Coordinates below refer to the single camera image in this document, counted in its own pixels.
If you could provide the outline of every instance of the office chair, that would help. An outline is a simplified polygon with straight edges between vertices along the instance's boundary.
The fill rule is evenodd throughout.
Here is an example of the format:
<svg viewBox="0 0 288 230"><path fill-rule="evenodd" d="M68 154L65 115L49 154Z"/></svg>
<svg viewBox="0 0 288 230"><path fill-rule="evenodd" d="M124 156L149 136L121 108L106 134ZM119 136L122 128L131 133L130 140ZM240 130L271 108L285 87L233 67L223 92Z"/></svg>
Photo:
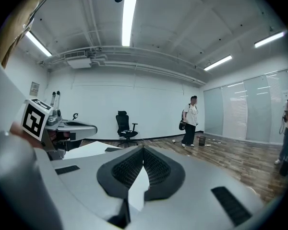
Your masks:
<svg viewBox="0 0 288 230"><path fill-rule="evenodd" d="M135 123L133 123L133 130L129 130L129 116L127 115L127 113L125 111L119 111L119 114L116 115L116 121L119 125L119 129L117 131L118 135L120 137L126 138L125 141L118 144L117 146L119 147L120 145L125 143L127 143L128 146L129 143L135 143L136 145L138 145L137 142L130 141L130 138L135 137L138 134L138 132L134 131L134 128L137 125Z"/></svg>

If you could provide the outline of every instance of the floor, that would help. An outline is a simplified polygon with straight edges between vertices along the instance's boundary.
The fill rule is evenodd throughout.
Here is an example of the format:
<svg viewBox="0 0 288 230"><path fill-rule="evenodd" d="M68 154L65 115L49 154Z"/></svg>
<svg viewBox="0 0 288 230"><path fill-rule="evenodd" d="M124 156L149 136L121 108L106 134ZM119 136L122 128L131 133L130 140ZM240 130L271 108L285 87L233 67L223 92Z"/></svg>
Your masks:
<svg viewBox="0 0 288 230"><path fill-rule="evenodd" d="M198 146L198 136L206 137L210 147ZM250 186L265 202L270 202L276 196L284 193L288 186L288 176L283 177L279 172L280 165L274 165L281 146L258 144L221 138L208 134L196 134L194 148L181 146L183 136L158 140L138 141L139 145L151 145L171 150L186 156L195 157L224 169L231 176ZM102 141L112 146L120 142ZM82 146L91 143L83 141Z"/></svg>

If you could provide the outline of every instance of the ceiling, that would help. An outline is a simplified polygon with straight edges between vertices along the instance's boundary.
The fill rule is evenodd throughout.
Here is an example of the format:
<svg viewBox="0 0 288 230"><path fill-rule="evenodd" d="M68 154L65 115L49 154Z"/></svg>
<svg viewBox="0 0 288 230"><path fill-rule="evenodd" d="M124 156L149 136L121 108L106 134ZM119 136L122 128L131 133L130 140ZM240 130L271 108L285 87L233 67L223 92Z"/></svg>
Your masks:
<svg viewBox="0 0 288 230"><path fill-rule="evenodd" d="M262 0L137 0L131 44L122 47L122 14L123 2L114 0L47 0L31 32L52 56L27 37L19 48L50 71L70 67L65 53L85 50L95 65L154 68L203 85L246 67L250 56L267 57L269 47L254 43L284 29ZM231 61L203 70L228 55Z"/></svg>

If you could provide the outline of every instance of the white table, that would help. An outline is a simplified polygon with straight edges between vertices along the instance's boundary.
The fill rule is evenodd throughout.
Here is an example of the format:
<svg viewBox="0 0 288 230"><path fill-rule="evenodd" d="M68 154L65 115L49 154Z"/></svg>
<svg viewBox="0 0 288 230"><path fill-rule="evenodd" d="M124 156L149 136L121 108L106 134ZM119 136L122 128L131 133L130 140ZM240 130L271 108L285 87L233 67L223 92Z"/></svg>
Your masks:
<svg viewBox="0 0 288 230"><path fill-rule="evenodd" d="M88 145L75 148L71 151L66 152L64 159L83 158L103 154L106 153L105 150L107 148L119 148L119 147L95 141ZM131 219L136 217L137 213L143 209L144 192L147 191L148 187L149 187L148 175L143 167L128 192L128 202L129 202Z"/></svg>

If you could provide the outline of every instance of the black and white cube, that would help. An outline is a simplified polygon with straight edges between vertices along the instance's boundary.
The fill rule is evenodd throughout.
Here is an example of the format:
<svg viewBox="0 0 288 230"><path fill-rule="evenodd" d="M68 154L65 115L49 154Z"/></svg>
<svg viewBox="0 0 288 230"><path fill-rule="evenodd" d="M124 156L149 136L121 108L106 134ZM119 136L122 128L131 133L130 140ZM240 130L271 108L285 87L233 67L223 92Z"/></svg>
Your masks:
<svg viewBox="0 0 288 230"><path fill-rule="evenodd" d="M41 141L48 117L52 115L52 109L39 99L27 100L21 122L23 130Z"/></svg>

